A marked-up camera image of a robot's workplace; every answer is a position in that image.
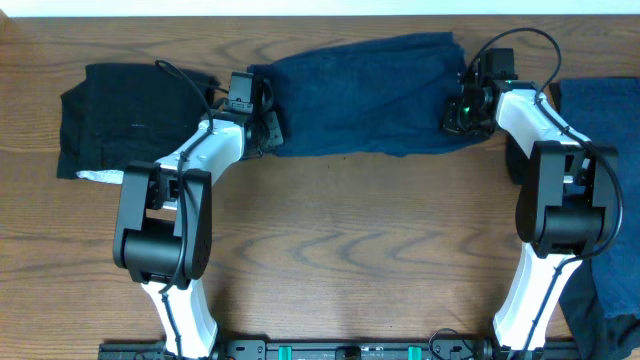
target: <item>wooden tabletop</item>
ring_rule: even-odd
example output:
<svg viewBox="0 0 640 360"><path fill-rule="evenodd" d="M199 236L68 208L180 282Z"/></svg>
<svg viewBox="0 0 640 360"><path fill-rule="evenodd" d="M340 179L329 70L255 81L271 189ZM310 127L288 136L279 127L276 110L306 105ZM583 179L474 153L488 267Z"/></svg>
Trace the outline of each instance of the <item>wooden tabletop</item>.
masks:
<svg viewBox="0 0 640 360"><path fill-rule="evenodd" d="M105 340L163 330L111 248L120 187L56 179L59 95L100 62L217 75L318 47L453 31L472 55L520 26L561 44L560 78L640 75L638 17L16 19L0 23L0 357L96 357ZM555 64L541 37L515 35L523 79ZM416 338L442 327L487 333L521 242L519 188L504 137L439 156L267 157L213 188L204 276L223 332L273 339ZM556 309L549 337L569 336Z"/></svg>

